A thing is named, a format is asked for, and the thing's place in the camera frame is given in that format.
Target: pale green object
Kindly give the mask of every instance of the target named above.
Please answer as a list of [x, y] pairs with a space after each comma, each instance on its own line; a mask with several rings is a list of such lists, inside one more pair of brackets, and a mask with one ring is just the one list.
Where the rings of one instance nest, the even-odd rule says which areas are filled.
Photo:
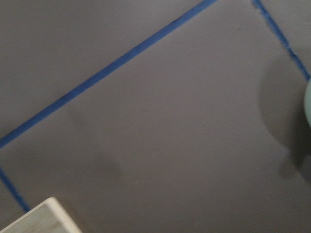
[[308, 83], [307, 89], [305, 92], [304, 107], [305, 107], [305, 114], [306, 114], [308, 123], [311, 127], [311, 82]]

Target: blue tape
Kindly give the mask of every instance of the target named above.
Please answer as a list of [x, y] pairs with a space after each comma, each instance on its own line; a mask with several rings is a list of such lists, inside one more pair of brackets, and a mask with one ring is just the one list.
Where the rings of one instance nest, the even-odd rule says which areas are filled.
[[261, 14], [267, 21], [268, 25], [272, 29], [272, 31], [276, 34], [282, 45], [287, 50], [288, 54], [291, 56], [293, 61], [296, 63], [297, 67], [302, 72], [303, 76], [305, 76], [306, 80], [310, 80], [310, 73], [308, 72], [307, 68], [303, 64], [302, 60], [299, 58], [299, 56], [294, 52], [294, 50], [291, 48], [290, 43], [284, 33], [281, 31], [279, 26], [276, 24], [270, 13], [267, 11], [267, 9], [262, 4], [261, 0], [252, 0], [253, 3], [256, 5], [258, 9], [260, 9]]
[[216, 0], [204, 0], [195, 7], [191, 8], [189, 11], [184, 13], [181, 17], [176, 19], [175, 21], [171, 22], [164, 28], [162, 28], [157, 33], [153, 34], [143, 42], [141, 42], [136, 47], [129, 50], [126, 54], [119, 57], [117, 60], [103, 68], [98, 73], [94, 74], [92, 77], [69, 91], [67, 94], [63, 95], [61, 98], [56, 100], [54, 103], [43, 109], [41, 112], [34, 115], [32, 118], [18, 126], [16, 129], [8, 133], [6, 136], [0, 139], [0, 148], [7, 145], [9, 142], [13, 141], [15, 138], [20, 136], [22, 133], [42, 121], [44, 118], [49, 116], [51, 113], [55, 112], [57, 109], [64, 106], [66, 103], [68, 103], [73, 98], [80, 95], [82, 92], [86, 91], [90, 87], [92, 87], [94, 84], [108, 76], [110, 73], [115, 71], [116, 69], [123, 66], [125, 63], [136, 57], [141, 52], [145, 51], [147, 48], [149, 48], [151, 45], [165, 37], [167, 34], [171, 33], [181, 25], [183, 25], [185, 22], [190, 20], [192, 17], [200, 13], [201, 11], [208, 8], [211, 4], [213, 4]]
[[12, 184], [12, 182], [7, 177], [7, 175], [4, 173], [4, 171], [1, 169], [1, 167], [0, 167], [0, 179], [2, 180], [3, 184], [8, 188], [8, 190], [11, 193], [11, 195], [15, 198], [15, 200], [18, 202], [18, 204], [21, 206], [21, 208], [25, 212], [30, 211], [29, 206], [24, 201], [23, 197], [18, 193], [18, 191], [16, 190], [15, 186]]

